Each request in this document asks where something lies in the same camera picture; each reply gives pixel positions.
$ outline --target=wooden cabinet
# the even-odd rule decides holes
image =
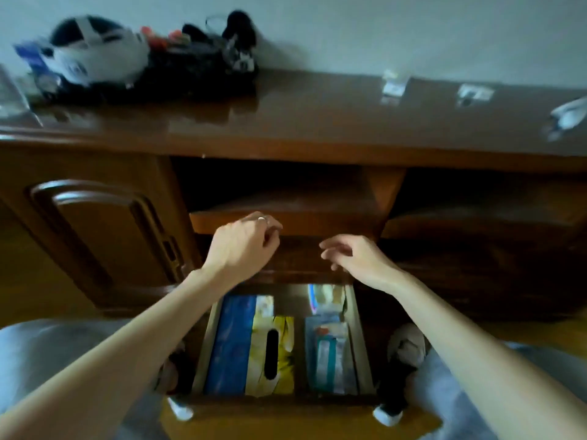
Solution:
[[[0,196],[98,306],[136,313],[199,263],[167,157],[2,148]]]

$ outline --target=open drawer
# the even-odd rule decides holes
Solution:
[[[198,357],[197,372],[191,395],[180,401],[185,405],[349,405],[349,406],[373,406],[378,403],[371,368],[367,357],[367,349],[363,337],[363,329],[360,323],[359,312],[353,286],[345,286],[345,310],[341,314],[341,320],[349,326],[349,338],[355,373],[357,379],[358,395],[334,395],[321,394],[310,389],[306,373],[305,358],[305,317],[311,316],[312,311],[308,299],[307,284],[241,284],[234,289],[232,294],[239,295],[272,295],[274,297],[275,316],[290,316],[294,318],[294,393],[292,395],[269,395],[267,397],[217,396],[205,395],[204,388],[208,376],[209,363],[216,339],[216,331],[220,320],[223,301],[216,303],[210,312],[208,325],[201,342]]]

